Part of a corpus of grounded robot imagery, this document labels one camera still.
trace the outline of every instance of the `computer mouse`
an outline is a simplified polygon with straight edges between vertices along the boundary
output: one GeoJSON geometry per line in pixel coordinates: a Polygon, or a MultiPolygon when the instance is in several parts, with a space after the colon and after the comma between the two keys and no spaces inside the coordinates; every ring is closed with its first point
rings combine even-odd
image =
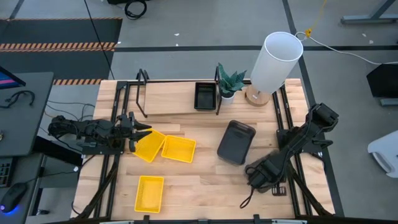
{"type": "Polygon", "coordinates": [[[27,190],[27,183],[16,183],[8,189],[0,202],[0,210],[3,213],[13,211],[21,201],[27,190]]]}

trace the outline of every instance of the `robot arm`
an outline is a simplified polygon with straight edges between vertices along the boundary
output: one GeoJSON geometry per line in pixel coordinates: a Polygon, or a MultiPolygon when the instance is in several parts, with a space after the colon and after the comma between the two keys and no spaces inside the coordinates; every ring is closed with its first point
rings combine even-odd
{"type": "Polygon", "coordinates": [[[300,153],[303,146],[320,133],[331,131],[338,122],[338,114],[327,105],[313,105],[305,124],[294,127],[285,135],[281,150],[269,154],[256,162],[246,166],[248,185],[264,193],[278,183],[285,174],[286,166],[290,158],[300,153]]]}
{"type": "Polygon", "coordinates": [[[134,113],[130,112],[129,117],[122,114],[118,116],[115,123],[104,119],[91,121],[73,121],[57,116],[52,119],[49,125],[49,134],[56,139],[65,134],[74,134],[77,139],[86,138],[87,143],[80,145],[83,150],[85,147],[108,147],[115,151],[123,150],[123,142],[129,139],[129,148],[135,152],[134,142],[139,141],[152,131],[136,132],[136,130],[149,129],[151,126],[141,124],[134,119],[134,113]]]}

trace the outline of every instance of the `computer monitor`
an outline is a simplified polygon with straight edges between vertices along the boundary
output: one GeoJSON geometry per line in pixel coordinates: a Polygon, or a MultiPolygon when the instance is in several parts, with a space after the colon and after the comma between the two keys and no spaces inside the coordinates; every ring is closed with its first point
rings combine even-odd
{"type": "Polygon", "coordinates": [[[0,66],[0,90],[25,86],[26,83],[0,66]]]}

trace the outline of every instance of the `concrete floor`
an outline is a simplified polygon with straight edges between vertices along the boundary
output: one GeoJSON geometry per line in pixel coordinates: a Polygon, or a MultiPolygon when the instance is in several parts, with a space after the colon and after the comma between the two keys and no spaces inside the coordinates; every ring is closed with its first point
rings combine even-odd
{"type": "MultiPolygon", "coordinates": [[[[340,24],[341,16],[368,14],[380,1],[329,0],[313,37],[328,45],[395,45],[398,40],[396,24],[340,24]]],[[[0,17],[9,17],[17,2],[2,0],[0,17]]],[[[124,17],[120,8],[106,1],[87,2],[93,17],[124,17]]],[[[295,27],[303,31],[313,24],[323,1],[288,2],[295,27]]],[[[142,19],[123,20],[118,47],[262,45],[267,34],[290,30],[284,5],[278,0],[152,0],[147,4],[148,11],[142,19]]],[[[398,13],[398,3],[388,12],[398,13]]],[[[82,0],[25,0],[16,17],[73,18],[88,17],[88,14],[82,0]]],[[[315,45],[310,40],[303,44],[315,45]]],[[[394,50],[354,53],[378,62],[398,60],[398,52],[394,50]]],[[[248,69],[250,74],[257,55],[256,50],[118,52],[114,55],[112,70],[117,79],[135,78],[139,68],[146,69],[151,79],[212,78],[218,62],[227,71],[248,69]]],[[[336,129],[326,138],[334,141],[329,152],[344,214],[398,220],[398,180],[387,177],[367,153],[371,141],[398,129],[398,108],[381,108],[371,96],[366,75],[375,66],[329,51],[306,51],[304,60],[316,101],[326,103],[340,115],[336,129]]],[[[290,76],[302,77],[299,65],[290,76]]],[[[55,86],[50,99],[94,104],[97,92],[98,86],[55,86]]],[[[77,116],[81,113],[81,106],[55,107],[77,116]]],[[[49,119],[44,118],[42,127],[48,122],[49,119]]],[[[48,162],[51,172],[55,169],[52,167],[57,167],[52,163],[57,162],[48,162]]],[[[51,210],[51,216],[32,217],[27,223],[66,220],[70,216],[76,177],[61,179],[69,187],[44,192],[40,204],[41,209],[51,210]],[[53,202],[54,195],[63,199],[53,202]]]]}

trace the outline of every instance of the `yellow plastic bin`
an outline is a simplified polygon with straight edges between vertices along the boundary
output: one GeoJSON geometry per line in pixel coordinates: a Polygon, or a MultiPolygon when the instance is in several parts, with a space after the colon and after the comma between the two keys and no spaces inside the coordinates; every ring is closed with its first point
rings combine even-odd
{"type": "Polygon", "coordinates": [[[166,135],[152,128],[146,131],[152,131],[152,133],[138,141],[136,144],[136,152],[133,152],[133,154],[147,162],[152,162],[163,146],[166,135]]]}
{"type": "Polygon", "coordinates": [[[163,183],[163,177],[140,176],[134,210],[159,213],[162,205],[163,183]]]}
{"type": "Polygon", "coordinates": [[[166,136],[162,157],[191,163],[196,145],[197,142],[192,139],[166,136]]]}

